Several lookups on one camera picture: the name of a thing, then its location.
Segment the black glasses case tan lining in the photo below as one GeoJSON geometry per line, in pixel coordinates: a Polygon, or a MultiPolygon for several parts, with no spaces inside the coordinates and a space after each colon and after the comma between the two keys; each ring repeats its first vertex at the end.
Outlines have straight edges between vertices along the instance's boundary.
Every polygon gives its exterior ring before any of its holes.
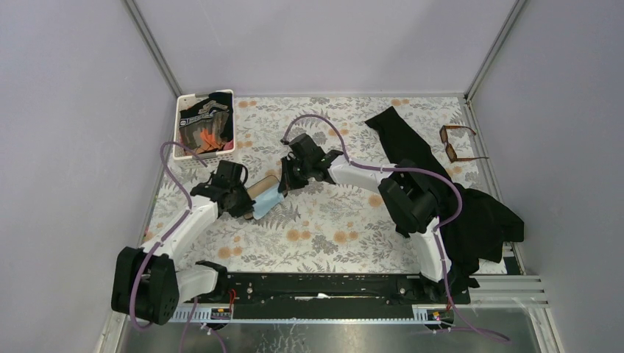
{"type": "MultiPolygon", "coordinates": [[[[280,184],[280,180],[275,175],[269,175],[263,178],[262,180],[260,180],[259,182],[255,183],[251,187],[249,187],[247,189],[247,192],[249,194],[249,197],[252,200],[254,200],[257,196],[259,196],[262,192],[266,190],[269,190],[272,188],[278,189],[279,184],[280,184]]],[[[244,219],[252,220],[254,218],[252,217],[252,214],[249,214],[249,215],[244,216],[244,219]]]]}

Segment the light blue cleaning cloth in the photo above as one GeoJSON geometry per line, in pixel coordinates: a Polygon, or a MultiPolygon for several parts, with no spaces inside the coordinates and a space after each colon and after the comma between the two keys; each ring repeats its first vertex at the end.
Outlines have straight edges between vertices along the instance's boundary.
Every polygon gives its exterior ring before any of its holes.
{"type": "Polygon", "coordinates": [[[264,217],[273,207],[284,200],[284,195],[276,188],[262,192],[254,199],[252,217],[259,220],[264,217]]]}

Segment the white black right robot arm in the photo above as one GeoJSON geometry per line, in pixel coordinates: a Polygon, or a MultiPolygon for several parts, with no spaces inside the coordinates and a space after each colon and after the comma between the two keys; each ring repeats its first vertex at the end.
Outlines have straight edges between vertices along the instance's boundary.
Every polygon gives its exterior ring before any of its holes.
{"type": "Polygon", "coordinates": [[[349,185],[380,195],[396,225],[397,232],[412,238],[419,253],[423,296],[439,303],[451,293],[447,275],[450,258],[442,247],[438,232],[442,195],[430,183],[438,179],[453,184],[431,171],[415,168],[405,160],[402,165],[365,166],[348,158],[343,151],[325,152],[313,139],[301,134],[292,140],[281,139],[290,148],[282,157],[282,176],[278,190],[287,193],[305,188],[310,179],[332,185],[349,185]]]}

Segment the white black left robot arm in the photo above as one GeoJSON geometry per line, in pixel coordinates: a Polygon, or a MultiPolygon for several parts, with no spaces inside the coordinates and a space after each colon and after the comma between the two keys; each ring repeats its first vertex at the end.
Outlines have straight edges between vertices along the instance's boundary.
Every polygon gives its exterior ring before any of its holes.
{"type": "Polygon", "coordinates": [[[179,304],[198,296],[210,302],[224,299],[228,292],[224,266],[204,260],[178,271],[175,263],[223,213],[237,218],[253,211],[247,177],[244,165],[222,160],[208,181],[188,192],[190,205],[164,234],[138,248],[124,247],[116,258],[111,309],[145,329],[166,324],[179,304]]]}

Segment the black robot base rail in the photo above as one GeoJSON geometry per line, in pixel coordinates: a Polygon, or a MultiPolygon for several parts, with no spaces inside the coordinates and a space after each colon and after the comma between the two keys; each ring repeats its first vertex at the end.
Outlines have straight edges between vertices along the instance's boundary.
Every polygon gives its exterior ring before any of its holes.
{"type": "Polygon", "coordinates": [[[200,304],[233,309],[239,304],[364,300],[390,305],[450,306],[443,283],[413,274],[304,274],[234,272],[200,304]]]}

